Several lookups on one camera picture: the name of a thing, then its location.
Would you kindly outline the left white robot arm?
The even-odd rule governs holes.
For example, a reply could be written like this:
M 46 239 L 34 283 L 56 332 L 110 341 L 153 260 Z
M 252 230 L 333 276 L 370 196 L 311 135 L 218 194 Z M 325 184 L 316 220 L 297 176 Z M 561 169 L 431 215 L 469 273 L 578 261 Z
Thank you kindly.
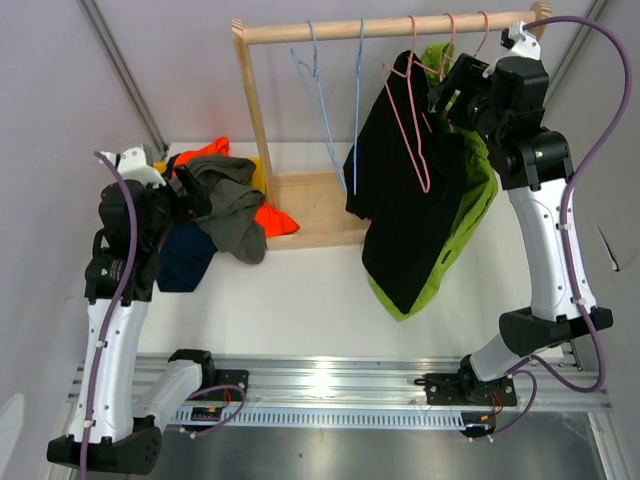
M 217 376 L 208 351 L 181 349 L 139 399 L 132 386 L 142 326 L 171 226 L 209 207 L 185 169 L 177 194 L 149 167 L 118 175 L 101 193 L 101 229 L 85 271 L 89 335 L 80 395 L 68 430 L 47 447 L 49 462 L 84 472 L 149 474 L 169 420 L 191 396 L 209 398 Z

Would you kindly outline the pink hanger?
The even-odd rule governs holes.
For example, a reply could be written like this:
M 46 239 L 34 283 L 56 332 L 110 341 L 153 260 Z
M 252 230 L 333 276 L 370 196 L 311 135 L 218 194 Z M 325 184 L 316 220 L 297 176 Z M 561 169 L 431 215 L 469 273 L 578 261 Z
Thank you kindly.
M 417 111 L 415 107 L 413 86 L 411 81 L 412 68 L 415 65 L 414 55 L 415 55 L 415 43 L 417 39 L 417 24 L 416 24 L 416 19 L 413 15 L 409 15 L 408 18 L 411 21 L 412 37 L 411 37 L 411 47 L 409 50 L 409 55 L 407 57 L 407 66 L 406 66 L 405 72 L 401 73 L 400 71 L 396 70 L 394 67 L 389 67 L 388 70 L 391 74 L 395 74 L 396 76 L 404 78 L 406 80 L 407 95 L 409 100 L 409 111 L 411 113 L 411 119 L 413 122 L 414 133 L 416 137 L 416 149 L 413 149 L 411 147 L 411 144 L 409 142 L 407 133 L 404 129 L 399 111 L 396 107 L 393 94 L 391 93 L 391 89 L 388 85 L 387 80 L 384 81 L 384 87 L 385 87 L 390 105 L 392 107 L 392 111 L 396 118 L 396 123 L 400 129 L 400 133 L 402 135 L 409 158 L 412 162 L 412 165 L 415 170 L 415 174 L 418 178 L 420 188 L 424 194 L 428 194 L 431 190 L 431 177 L 430 177 L 427 161 L 422 152 L 422 137 L 421 137 L 420 127 L 418 123 L 418 116 L 417 116 Z
M 483 17 L 483 19 L 484 19 L 484 34 L 483 34 L 483 37 L 482 37 L 478 47 L 476 48 L 476 50 L 475 50 L 475 52 L 473 54 L 474 58 L 477 58 L 478 55 L 480 54 L 481 50 L 483 49 L 483 47 L 484 47 L 484 45 L 485 45 L 485 43 L 486 43 L 486 41 L 487 41 L 487 39 L 489 37 L 489 33 L 491 31 L 491 22 L 490 22 L 490 19 L 489 19 L 489 14 L 484 10 L 477 11 L 477 14 L 481 15 Z
M 439 69 L 437 70 L 438 78 L 439 78 L 440 81 L 442 81 L 446 76 L 445 67 L 451 61 L 451 49 L 455 45 L 455 36 L 456 36 L 456 32 L 457 32 L 455 16 L 453 14 L 451 14 L 450 12 L 445 12 L 444 15 L 447 16 L 448 19 L 450 20 L 451 30 L 450 30 L 449 41 L 447 42 L 447 46 L 443 50 L 441 62 L 439 64 Z

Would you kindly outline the light blue hanger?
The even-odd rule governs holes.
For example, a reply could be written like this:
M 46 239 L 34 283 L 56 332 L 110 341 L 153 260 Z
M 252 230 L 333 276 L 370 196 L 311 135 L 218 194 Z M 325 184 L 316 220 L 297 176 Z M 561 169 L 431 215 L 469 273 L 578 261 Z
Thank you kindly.
M 318 62 L 318 41 L 315 33 L 314 25 L 311 21 L 307 21 L 308 29 L 311 34 L 311 43 L 313 48 L 312 63 L 309 64 L 302 60 L 298 52 L 290 49 L 291 57 L 303 85 L 303 89 L 307 96 L 312 115 L 322 134 L 322 140 L 327 149 L 329 159 L 333 170 L 335 171 L 341 190 L 347 193 L 346 181 L 344 173 L 337 161 L 335 143 L 331 133 L 328 112 L 324 99 L 324 93 L 321 85 L 320 69 Z
M 354 143 L 353 143 L 353 155 L 352 155 L 352 167 L 353 167 L 353 195 L 358 193 L 358 149 L 359 149 L 359 125 L 360 125 L 360 98 L 361 98 L 361 78 L 362 78 L 362 54 L 364 44 L 364 30 L 365 20 L 360 19 L 360 33 L 358 52 L 356 56 L 356 87 L 355 87 L 355 115 L 354 115 Z

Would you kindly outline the aluminium mounting rail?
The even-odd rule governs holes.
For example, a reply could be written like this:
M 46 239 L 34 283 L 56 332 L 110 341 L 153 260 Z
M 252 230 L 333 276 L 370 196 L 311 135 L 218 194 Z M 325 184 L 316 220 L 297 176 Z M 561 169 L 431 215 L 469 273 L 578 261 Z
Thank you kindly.
M 142 396 L 159 379 L 168 354 L 139 354 L 133 398 Z M 328 409 L 409 409 L 426 404 L 424 387 L 414 380 L 425 373 L 457 370 L 459 360 L 439 358 L 277 357 L 219 355 L 217 369 L 249 372 L 249 404 L 256 407 Z M 580 371 L 573 356 L 564 354 L 560 372 L 570 381 L 588 385 L 595 373 Z M 528 368 L 537 379 L 534 411 L 607 412 L 612 402 L 607 390 L 573 392 L 544 368 Z

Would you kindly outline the orange mesh shorts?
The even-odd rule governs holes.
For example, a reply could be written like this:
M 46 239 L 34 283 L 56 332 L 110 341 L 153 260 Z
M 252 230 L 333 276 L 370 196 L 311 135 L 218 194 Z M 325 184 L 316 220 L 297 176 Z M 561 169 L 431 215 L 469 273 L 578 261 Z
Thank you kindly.
M 187 164 L 190 160 L 211 154 L 230 155 L 230 140 L 218 137 L 213 142 L 197 150 L 186 150 L 170 156 L 166 163 L 172 166 Z M 300 226 L 289 215 L 265 203 L 255 214 L 254 220 L 263 228 L 267 238 L 296 233 Z

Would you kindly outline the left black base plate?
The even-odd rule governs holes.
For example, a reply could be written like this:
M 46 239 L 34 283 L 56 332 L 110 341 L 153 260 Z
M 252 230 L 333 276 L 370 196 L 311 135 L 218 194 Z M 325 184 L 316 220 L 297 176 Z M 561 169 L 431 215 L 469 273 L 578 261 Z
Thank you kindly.
M 217 370 L 214 379 L 187 397 L 187 401 L 239 402 L 249 387 L 249 371 Z

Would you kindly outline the lime green shorts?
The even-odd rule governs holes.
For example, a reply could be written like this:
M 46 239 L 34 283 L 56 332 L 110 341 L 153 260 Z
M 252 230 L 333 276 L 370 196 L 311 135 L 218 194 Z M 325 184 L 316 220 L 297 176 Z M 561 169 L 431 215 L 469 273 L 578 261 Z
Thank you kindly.
M 415 65 L 426 72 L 430 89 L 439 82 L 437 70 L 446 46 L 447 43 L 432 44 L 422 54 L 414 55 Z M 428 282 L 429 286 L 437 289 L 428 303 L 438 292 L 447 270 L 457 260 L 471 239 L 498 192 L 497 179 L 489 165 L 488 151 L 479 135 L 462 128 L 452 127 L 440 115 L 434 116 L 449 127 L 451 132 L 460 133 L 464 136 L 468 180 L 458 215 L 451 229 L 450 239 L 445 244 L 442 258 L 436 263 L 434 278 Z

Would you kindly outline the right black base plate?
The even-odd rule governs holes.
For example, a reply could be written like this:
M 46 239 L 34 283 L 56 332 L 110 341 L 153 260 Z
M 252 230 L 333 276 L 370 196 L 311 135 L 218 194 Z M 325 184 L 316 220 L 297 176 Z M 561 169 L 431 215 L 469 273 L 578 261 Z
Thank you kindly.
M 430 373 L 413 380 L 425 391 L 431 406 L 506 406 L 518 403 L 512 379 L 502 377 L 483 382 L 472 374 Z

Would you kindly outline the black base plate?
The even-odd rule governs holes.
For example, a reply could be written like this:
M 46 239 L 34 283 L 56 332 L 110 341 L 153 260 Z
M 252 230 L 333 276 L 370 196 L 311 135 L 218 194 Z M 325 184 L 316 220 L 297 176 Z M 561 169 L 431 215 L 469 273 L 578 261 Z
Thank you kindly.
M 472 374 L 430 373 L 413 380 L 425 391 L 431 406 L 506 406 L 518 403 L 512 379 L 502 377 L 483 382 Z
M 217 370 L 214 379 L 187 397 L 187 401 L 239 402 L 249 387 L 249 371 Z

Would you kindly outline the dark olive shorts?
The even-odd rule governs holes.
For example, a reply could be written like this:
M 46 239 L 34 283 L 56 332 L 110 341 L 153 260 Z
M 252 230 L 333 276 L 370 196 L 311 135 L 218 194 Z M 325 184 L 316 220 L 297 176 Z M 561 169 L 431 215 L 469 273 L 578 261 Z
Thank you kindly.
M 206 189 L 211 210 L 178 223 L 197 224 L 219 251 L 243 263 L 261 263 L 267 250 L 266 235 L 255 215 L 265 203 L 265 195 L 251 185 L 254 163 L 216 154 L 193 158 L 183 167 Z

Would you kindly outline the navy blue shorts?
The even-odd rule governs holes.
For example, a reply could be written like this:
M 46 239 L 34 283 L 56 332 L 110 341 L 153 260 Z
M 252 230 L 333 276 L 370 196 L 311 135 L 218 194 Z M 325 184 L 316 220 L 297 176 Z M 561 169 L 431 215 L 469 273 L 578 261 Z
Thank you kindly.
M 174 226 L 161 247 L 157 285 L 161 292 L 191 293 L 199 286 L 218 248 L 196 222 Z

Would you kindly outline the black shorts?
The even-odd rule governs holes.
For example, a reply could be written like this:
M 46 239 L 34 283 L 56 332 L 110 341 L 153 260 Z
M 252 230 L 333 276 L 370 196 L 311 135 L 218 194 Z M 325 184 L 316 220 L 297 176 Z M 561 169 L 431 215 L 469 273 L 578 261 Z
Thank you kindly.
M 401 73 L 408 55 L 404 51 L 394 62 Z M 406 80 L 390 73 L 387 81 L 411 147 L 416 149 Z M 430 192 L 424 194 L 420 188 L 385 87 L 359 132 L 356 196 L 353 146 L 343 165 L 348 189 L 345 209 L 370 222 L 362 263 L 375 295 L 398 321 L 419 312 L 437 290 L 428 282 L 450 239 L 468 180 L 464 136 L 451 132 L 429 113 L 430 87 L 421 67 L 413 66 L 411 81 Z

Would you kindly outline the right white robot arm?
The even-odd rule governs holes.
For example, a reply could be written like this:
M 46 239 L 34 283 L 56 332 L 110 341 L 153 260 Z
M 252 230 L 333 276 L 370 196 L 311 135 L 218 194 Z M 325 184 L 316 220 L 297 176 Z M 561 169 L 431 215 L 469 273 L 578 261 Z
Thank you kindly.
M 462 54 L 429 93 L 431 112 L 485 143 L 516 213 L 529 266 L 529 306 L 501 314 L 498 334 L 460 363 L 456 389 L 472 404 L 536 353 L 613 325 L 612 311 L 590 292 L 572 228 L 567 140 L 541 124 L 548 83 L 539 60 L 510 56 L 490 65 Z

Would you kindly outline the yellow plastic tray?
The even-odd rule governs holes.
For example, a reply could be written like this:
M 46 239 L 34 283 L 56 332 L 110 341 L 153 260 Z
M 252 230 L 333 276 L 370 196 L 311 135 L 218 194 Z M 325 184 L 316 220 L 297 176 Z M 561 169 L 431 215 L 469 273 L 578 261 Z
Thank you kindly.
M 259 190 L 261 193 L 266 194 L 267 185 L 264 175 L 264 169 L 259 157 L 249 157 L 249 160 L 255 165 L 255 171 L 252 175 L 251 186 Z M 154 162 L 153 167 L 161 174 L 167 175 L 168 164 L 166 162 Z

